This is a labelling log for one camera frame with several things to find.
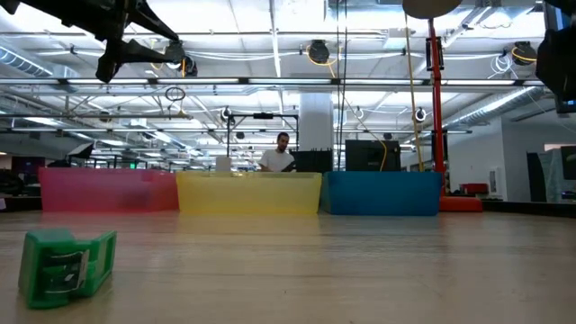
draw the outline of plastic bin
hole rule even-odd
[[[42,168],[45,212],[177,211],[176,176],[158,170]]]
[[[441,189],[434,172],[329,172],[320,206],[334,215],[435,216]]]
[[[67,229],[26,233],[18,287],[28,307],[49,309],[93,296],[114,264],[116,232],[78,240]]]
[[[180,212],[188,214],[316,214],[316,173],[179,172]]]

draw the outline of red pole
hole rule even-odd
[[[434,19],[428,20],[428,27],[430,32],[430,39],[431,39],[431,48],[432,48],[432,75],[433,81],[432,86],[434,88],[432,92],[432,102],[434,105],[434,131],[436,137],[436,152],[434,152],[434,163],[435,163],[435,171],[442,174],[442,192],[441,194],[444,195],[445,193],[445,177],[444,172],[446,171],[444,168],[444,141],[442,139],[442,98],[441,98],[441,81],[442,81],[442,74],[440,73],[440,57],[439,51],[441,49],[438,48],[437,39],[436,39],[436,30],[434,29]]]

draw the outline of yellow bin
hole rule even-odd
[[[176,174],[187,214],[316,214],[322,175],[186,171]]]

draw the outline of man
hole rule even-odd
[[[285,132],[281,132],[278,134],[276,142],[278,147],[265,151],[258,163],[262,167],[262,172],[282,172],[294,161],[294,157],[286,152],[290,136]]]

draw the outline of blue bin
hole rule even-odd
[[[333,215],[436,216],[441,190],[435,172],[328,172],[320,208]]]

